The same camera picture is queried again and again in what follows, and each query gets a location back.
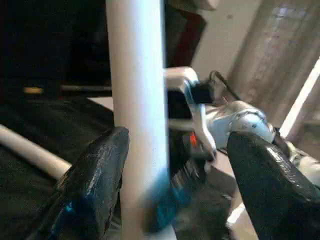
black wire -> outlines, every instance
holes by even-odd
[[[231,93],[231,95],[237,100],[237,101],[241,101],[241,98],[238,96],[238,94],[236,94],[232,89],[231,87],[229,87],[227,81],[225,80],[225,78],[220,74],[220,72],[218,71],[211,71],[210,72],[210,75],[209,75],[209,80],[210,81],[214,81],[214,78],[213,78],[213,74],[215,77],[217,77],[226,87],[226,89]]]

red object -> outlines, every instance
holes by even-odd
[[[187,19],[184,33],[181,34],[179,43],[174,51],[174,57],[170,67],[191,66],[197,46],[206,27],[206,21],[199,14],[179,10]]]
[[[194,132],[190,134],[190,143],[193,147],[196,147],[198,145],[198,140]]]

black surface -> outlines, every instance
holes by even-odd
[[[281,150],[246,132],[233,132],[227,150],[260,240],[319,239],[320,191]]]
[[[70,163],[75,163],[101,133],[114,127],[110,110],[81,98],[32,103],[7,102],[0,105],[0,116],[1,124]],[[175,156],[174,161],[170,161],[173,174],[186,159],[181,159],[179,153],[175,155],[173,152],[172,156]],[[9,230],[16,222],[30,222],[38,208],[51,196],[55,184],[48,175],[4,147],[0,148],[0,179],[1,232]],[[178,239],[212,239],[225,233],[230,197],[235,188],[232,177],[218,170],[213,171],[204,187],[194,194],[191,205],[176,217]],[[112,221],[121,224],[119,201],[114,214]],[[108,239],[121,239],[121,226],[117,224],[111,224],[114,231],[109,233]]]

wall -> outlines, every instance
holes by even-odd
[[[192,11],[183,0],[171,0],[180,9]],[[207,21],[192,67],[200,79],[211,70],[227,76],[250,29],[262,0],[221,0],[214,11],[197,10]]]

white pipe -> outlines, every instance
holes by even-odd
[[[311,90],[313,89],[317,80],[319,79],[319,76],[320,76],[320,58],[315,63],[307,80],[305,81],[303,87],[301,88],[301,91],[299,92],[298,97],[294,101],[294,104],[292,105],[288,115],[283,121],[283,124],[280,128],[280,134],[282,137],[286,138],[289,135],[305,101],[307,100]]]
[[[60,179],[60,177],[71,167],[69,162],[1,124],[0,144],[13,150],[18,155],[25,158],[30,164],[35,165],[56,180]]]
[[[138,205],[167,169],[161,8],[160,0],[106,1],[114,122],[130,134],[120,190],[123,240],[145,239]]]

